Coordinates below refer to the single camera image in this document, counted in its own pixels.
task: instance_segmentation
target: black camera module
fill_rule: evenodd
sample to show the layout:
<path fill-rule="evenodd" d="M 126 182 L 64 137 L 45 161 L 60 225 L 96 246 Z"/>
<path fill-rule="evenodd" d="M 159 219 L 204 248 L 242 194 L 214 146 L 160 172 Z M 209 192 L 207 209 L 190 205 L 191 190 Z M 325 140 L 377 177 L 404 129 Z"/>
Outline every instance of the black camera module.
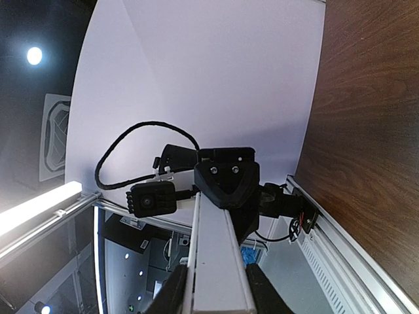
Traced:
<path fill-rule="evenodd" d="M 126 198 L 128 210 L 137 218 L 172 214 L 177 209 L 175 185 L 169 181 L 136 184 Z"/>

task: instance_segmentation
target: vent grille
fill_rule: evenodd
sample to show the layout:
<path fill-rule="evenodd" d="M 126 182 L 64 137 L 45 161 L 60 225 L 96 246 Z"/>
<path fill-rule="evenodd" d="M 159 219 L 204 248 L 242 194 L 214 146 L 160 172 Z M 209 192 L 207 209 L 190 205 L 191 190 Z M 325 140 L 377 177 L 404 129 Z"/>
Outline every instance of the vent grille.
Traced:
<path fill-rule="evenodd" d="M 323 289 L 333 312 L 336 314 L 352 313 L 348 304 L 344 301 L 342 294 L 339 292 L 339 289 L 337 289 L 333 278 L 330 276 L 317 254 L 312 250 L 312 246 L 308 244 L 307 240 L 302 242 L 301 249 L 316 276 L 320 287 Z"/>

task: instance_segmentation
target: camera lens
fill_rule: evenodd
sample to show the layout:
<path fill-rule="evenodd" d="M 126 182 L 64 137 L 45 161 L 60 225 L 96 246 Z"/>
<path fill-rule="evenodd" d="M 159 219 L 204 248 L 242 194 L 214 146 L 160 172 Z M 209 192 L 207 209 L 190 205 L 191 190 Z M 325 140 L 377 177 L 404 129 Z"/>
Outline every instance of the camera lens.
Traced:
<path fill-rule="evenodd" d="M 154 201 L 153 197 L 150 196 L 150 195 L 144 195 L 141 198 L 140 202 L 141 202 L 142 208 L 152 208 L 153 205 L 155 204 L 155 201 Z"/>

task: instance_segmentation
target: white backdrop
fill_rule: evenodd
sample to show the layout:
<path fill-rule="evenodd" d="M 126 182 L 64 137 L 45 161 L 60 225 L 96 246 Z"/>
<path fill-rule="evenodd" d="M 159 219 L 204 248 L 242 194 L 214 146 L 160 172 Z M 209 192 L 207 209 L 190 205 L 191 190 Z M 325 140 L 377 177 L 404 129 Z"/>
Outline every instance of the white backdrop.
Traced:
<path fill-rule="evenodd" d="M 99 0 L 77 68 L 66 181 L 97 190 L 94 168 L 109 145 L 137 122 L 162 120 L 201 147 L 253 147 L 262 182 L 283 183 L 301 153 L 324 10 L 311 0 Z M 166 143 L 191 146 L 169 130 L 135 131 L 102 181 L 149 174 Z M 125 191 L 104 194 L 125 204 Z"/>

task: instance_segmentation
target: brown wood grain panel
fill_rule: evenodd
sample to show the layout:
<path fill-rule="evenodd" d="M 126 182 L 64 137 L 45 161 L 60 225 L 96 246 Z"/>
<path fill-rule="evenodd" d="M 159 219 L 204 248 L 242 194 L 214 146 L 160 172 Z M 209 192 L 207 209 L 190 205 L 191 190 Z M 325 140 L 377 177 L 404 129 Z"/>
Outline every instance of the brown wood grain panel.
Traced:
<path fill-rule="evenodd" d="M 296 181 L 419 304 L 419 1 L 327 2 Z"/>

